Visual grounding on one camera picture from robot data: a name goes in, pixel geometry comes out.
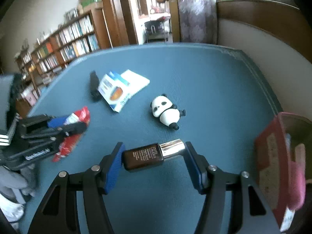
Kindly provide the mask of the wooden bookshelf with books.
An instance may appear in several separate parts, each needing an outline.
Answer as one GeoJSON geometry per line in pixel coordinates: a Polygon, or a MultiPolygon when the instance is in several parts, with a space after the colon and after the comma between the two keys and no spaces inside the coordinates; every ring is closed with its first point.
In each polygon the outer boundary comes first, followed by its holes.
{"type": "Polygon", "coordinates": [[[14,57],[22,74],[22,101],[34,106],[47,86],[79,57],[110,48],[102,9],[92,9],[70,20],[33,51],[14,57]]]}

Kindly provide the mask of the patterned curtain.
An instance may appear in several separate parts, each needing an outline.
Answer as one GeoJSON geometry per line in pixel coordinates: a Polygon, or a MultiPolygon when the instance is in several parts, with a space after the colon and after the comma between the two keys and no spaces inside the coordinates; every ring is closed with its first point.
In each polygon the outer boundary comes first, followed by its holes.
{"type": "Polygon", "coordinates": [[[178,0],[182,42],[217,43],[216,0],[178,0]]]}

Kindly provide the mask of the red storage box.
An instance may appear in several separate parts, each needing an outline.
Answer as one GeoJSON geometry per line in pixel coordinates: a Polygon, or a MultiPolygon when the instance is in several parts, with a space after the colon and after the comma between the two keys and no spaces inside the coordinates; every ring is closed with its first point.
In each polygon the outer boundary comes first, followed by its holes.
{"type": "Polygon", "coordinates": [[[290,229],[296,211],[288,208],[290,163],[295,147],[306,149],[306,185],[311,182],[311,120],[294,113],[278,113],[254,141],[258,184],[281,232],[290,229]]]}

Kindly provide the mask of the blue white medicine box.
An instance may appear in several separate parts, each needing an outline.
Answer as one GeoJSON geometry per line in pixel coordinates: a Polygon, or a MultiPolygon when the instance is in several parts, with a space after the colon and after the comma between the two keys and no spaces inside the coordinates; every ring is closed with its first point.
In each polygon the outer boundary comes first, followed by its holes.
{"type": "Polygon", "coordinates": [[[101,79],[98,91],[110,108],[119,113],[130,97],[129,82],[116,72],[110,71],[101,79]]]}

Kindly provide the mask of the white notepad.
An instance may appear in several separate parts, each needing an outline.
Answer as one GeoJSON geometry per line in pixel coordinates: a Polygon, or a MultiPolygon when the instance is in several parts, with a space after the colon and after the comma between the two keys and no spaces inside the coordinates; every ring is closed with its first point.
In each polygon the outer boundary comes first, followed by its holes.
{"type": "Polygon", "coordinates": [[[121,77],[129,83],[129,97],[132,98],[135,94],[149,85],[150,80],[139,75],[131,70],[126,70],[121,74],[121,77]]]}

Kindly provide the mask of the panda figurine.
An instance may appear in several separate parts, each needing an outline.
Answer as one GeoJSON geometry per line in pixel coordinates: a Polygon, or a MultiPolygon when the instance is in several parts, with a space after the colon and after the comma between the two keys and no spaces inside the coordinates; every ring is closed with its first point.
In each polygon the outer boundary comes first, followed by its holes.
{"type": "Polygon", "coordinates": [[[181,117],[186,116],[186,110],[179,110],[166,94],[155,97],[151,101],[150,107],[153,117],[173,130],[179,130],[178,122],[181,117]]]}

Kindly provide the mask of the red snack wrapper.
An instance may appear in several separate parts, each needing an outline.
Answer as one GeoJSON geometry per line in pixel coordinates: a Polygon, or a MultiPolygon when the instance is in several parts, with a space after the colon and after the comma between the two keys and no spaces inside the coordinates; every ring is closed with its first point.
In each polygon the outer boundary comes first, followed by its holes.
{"type": "Polygon", "coordinates": [[[58,162],[67,157],[76,147],[82,134],[86,131],[90,122],[90,112],[87,106],[74,111],[68,116],[52,119],[49,123],[51,128],[67,128],[65,138],[59,145],[58,152],[54,155],[52,162],[58,162]]]}

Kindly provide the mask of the brown cosmetic bottle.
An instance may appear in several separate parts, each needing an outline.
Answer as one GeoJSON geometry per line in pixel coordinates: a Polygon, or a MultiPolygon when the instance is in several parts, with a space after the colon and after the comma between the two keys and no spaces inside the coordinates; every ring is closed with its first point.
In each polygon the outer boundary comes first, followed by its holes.
{"type": "Polygon", "coordinates": [[[123,152],[123,165],[127,171],[138,171],[161,165],[165,160],[181,155],[186,149],[181,139],[165,143],[154,143],[123,152]]]}

